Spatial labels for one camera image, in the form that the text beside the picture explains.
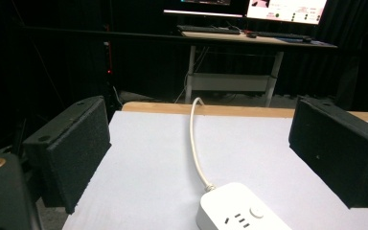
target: monitor screen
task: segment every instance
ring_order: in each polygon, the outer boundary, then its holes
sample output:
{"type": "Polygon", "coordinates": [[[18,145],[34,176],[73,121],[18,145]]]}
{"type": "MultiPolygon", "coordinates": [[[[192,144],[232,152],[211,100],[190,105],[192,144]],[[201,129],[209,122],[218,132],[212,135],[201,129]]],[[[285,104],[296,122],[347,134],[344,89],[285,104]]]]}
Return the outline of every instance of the monitor screen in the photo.
{"type": "Polygon", "coordinates": [[[246,17],[317,25],[327,0],[250,0],[246,17]]]}
{"type": "Polygon", "coordinates": [[[246,0],[165,0],[166,14],[243,17],[246,0]]]}

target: power strip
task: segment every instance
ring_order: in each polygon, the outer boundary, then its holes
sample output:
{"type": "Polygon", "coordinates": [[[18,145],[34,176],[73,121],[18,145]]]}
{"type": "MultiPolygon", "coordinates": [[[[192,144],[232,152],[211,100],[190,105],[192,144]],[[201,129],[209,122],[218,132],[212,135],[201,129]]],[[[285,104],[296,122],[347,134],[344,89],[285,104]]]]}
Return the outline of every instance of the power strip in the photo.
{"type": "Polygon", "coordinates": [[[241,183],[229,183],[203,195],[196,224],[200,230],[290,229],[241,183]]]}

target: dark background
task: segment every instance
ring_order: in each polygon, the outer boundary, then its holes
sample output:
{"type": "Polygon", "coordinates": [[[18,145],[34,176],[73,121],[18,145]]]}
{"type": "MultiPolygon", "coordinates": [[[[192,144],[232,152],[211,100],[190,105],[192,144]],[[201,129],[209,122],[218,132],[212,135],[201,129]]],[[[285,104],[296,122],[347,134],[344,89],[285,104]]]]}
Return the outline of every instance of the dark background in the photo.
{"type": "MultiPolygon", "coordinates": [[[[111,47],[105,47],[104,41],[84,37],[29,37],[14,25],[175,35],[177,23],[226,26],[229,22],[241,29],[310,35],[345,51],[368,50],[368,0],[328,1],[319,26],[177,17],[163,15],[163,4],[163,0],[151,4],[144,0],[0,0],[0,148],[16,145],[87,97],[103,95],[110,120],[118,109],[114,89],[173,102],[183,89],[188,68],[187,45],[111,41],[111,47]]],[[[267,73],[273,60],[218,54],[243,53],[224,47],[211,51],[200,71],[267,73]]],[[[368,54],[286,53],[279,76],[275,94],[332,97],[346,109],[368,111],[368,54]]]]}

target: desk leg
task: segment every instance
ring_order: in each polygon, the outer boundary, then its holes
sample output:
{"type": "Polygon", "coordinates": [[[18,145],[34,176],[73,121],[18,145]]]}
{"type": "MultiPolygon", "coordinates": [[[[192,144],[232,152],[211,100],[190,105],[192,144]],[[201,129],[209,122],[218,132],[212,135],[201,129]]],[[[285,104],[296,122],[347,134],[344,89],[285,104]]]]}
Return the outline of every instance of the desk leg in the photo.
{"type": "Polygon", "coordinates": [[[284,52],[277,52],[274,59],[273,68],[271,69],[270,78],[268,78],[267,86],[265,88],[265,106],[269,107],[271,98],[273,97],[274,86],[279,76],[280,65],[282,64],[284,52]]]}
{"type": "Polygon", "coordinates": [[[191,103],[191,93],[193,91],[194,61],[196,59],[196,46],[191,46],[190,61],[188,64],[187,84],[185,87],[185,104],[191,103]]]}

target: table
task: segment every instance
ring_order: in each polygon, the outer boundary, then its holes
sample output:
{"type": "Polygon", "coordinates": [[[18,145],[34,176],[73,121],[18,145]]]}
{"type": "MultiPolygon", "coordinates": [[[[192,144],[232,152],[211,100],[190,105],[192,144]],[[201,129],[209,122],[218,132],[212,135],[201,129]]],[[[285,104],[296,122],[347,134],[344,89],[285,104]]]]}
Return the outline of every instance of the table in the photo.
{"type": "MultiPolygon", "coordinates": [[[[127,103],[112,147],[63,229],[190,229],[203,195],[189,147],[190,105],[127,103]]],[[[288,147],[292,109],[199,106],[195,144],[217,186],[240,182],[292,229],[368,229],[288,147]]],[[[368,119],[368,113],[355,113],[368,119]]]]}
{"type": "MultiPolygon", "coordinates": [[[[207,34],[207,33],[191,33],[182,32],[186,37],[206,38],[211,40],[232,40],[250,44],[272,44],[283,45],[289,47],[322,47],[326,49],[335,49],[336,46],[326,44],[319,41],[312,43],[290,43],[273,37],[256,37],[249,38],[245,34],[207,34]]],[[[270,75],[227,75],[227,74],[207,74],[195,73],[196,46],[191,46],[185,103],[191,100],[193,90],[226,90],[226,91],[264,91],[266,107],[270,106],[274,87],[279,75],[280,66],[283,60],[284,52],[278,50],[274,56],[274,62],[270,75]]]]}

